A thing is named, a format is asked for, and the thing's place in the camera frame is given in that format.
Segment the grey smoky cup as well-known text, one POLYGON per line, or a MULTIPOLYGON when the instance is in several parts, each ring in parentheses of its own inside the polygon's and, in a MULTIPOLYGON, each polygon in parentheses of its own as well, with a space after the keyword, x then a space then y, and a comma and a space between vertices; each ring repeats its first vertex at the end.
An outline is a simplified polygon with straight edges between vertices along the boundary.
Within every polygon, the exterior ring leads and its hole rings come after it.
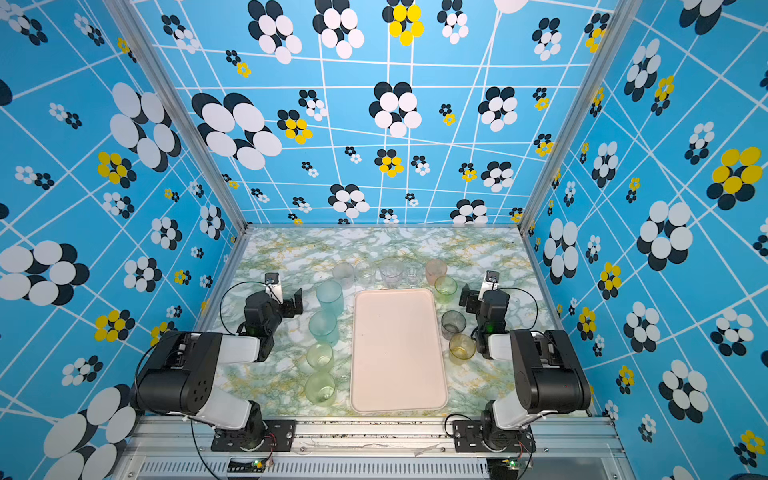
POLYGON ((455 335, 462 334, 466 329, 467 321, 464 314, 460 311, 446 311, 440 319, 442 336, 451 340, 455 335))

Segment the amber yellow cup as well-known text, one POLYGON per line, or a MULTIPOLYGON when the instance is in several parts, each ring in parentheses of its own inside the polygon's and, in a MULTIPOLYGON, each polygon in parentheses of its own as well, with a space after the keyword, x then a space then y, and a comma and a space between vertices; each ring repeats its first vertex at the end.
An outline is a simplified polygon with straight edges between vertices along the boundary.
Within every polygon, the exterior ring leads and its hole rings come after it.
POLYGON ((449 340, 449 360, 462 365, 476 354, 475 341, 468 335, 457 333, 449 340))

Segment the light green textured cup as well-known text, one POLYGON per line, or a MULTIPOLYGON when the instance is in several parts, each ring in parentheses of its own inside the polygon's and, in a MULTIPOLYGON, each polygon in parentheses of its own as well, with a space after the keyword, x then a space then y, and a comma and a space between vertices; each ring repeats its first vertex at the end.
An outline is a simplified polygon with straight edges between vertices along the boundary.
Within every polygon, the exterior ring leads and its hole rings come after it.
POLYGON ((315 372, 307 379, 304 393, 314 405, 332 405, 337 393, 336 381, 328 372, 315 372))
POLYGON ((318 342, 306 352, 308 365, 316 372, 330 372, 334 365, 333 347, 326 342, 318 342))

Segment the light green textured cup front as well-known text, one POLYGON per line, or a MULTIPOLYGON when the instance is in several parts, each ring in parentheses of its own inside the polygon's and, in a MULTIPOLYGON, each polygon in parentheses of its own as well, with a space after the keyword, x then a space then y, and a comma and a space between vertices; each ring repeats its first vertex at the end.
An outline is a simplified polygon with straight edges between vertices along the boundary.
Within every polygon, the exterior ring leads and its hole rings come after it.
POLYGON ((337 393, 336 381, 328 372, 315 372, 307 379, 304 393, 314 405, 332 405, 337 393))

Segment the green transparent cup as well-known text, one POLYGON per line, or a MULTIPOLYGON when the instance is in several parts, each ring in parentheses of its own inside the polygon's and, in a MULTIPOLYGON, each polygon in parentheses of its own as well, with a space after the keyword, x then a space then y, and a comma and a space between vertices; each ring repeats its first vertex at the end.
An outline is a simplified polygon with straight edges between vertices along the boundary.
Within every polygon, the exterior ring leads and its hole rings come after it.
POLYGON ((438 303, 451 303, 458 291, 457 281, 449 276, 438 277, 434 282, 435 299, 438 303))

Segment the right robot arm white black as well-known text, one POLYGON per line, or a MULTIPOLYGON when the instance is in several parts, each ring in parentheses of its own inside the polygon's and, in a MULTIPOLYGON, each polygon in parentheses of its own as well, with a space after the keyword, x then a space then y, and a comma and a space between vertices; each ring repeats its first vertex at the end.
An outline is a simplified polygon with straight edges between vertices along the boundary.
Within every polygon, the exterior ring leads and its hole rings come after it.
POLYGON ((464 285, 459 305, 477 320, 470 338, 476 352, 514 367, 513 392, 488 402, 477 420, 454 423, 457 451, 532 453, 530 425, 555 414, 586 411, 590 386, 568 335, 562 330, 506 327, 510 295, 489 282, 464 285))

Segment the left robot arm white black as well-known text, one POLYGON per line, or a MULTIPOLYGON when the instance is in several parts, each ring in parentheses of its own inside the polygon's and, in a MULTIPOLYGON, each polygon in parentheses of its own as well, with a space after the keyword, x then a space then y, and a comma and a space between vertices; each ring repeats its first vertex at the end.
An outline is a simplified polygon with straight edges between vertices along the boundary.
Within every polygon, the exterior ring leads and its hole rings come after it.
POLYGON ((134 403, 158 415, 180 415, 213 428, 214 452, 288 452, 296 422, 266 420, 261 406, 215 385, 226 364, 267 360, 277 328, 303 313, 302 291, 278 301, 257 291, 245 301, 244 322, 235 334, 173 331, 158 341, 137 369, 134 403))

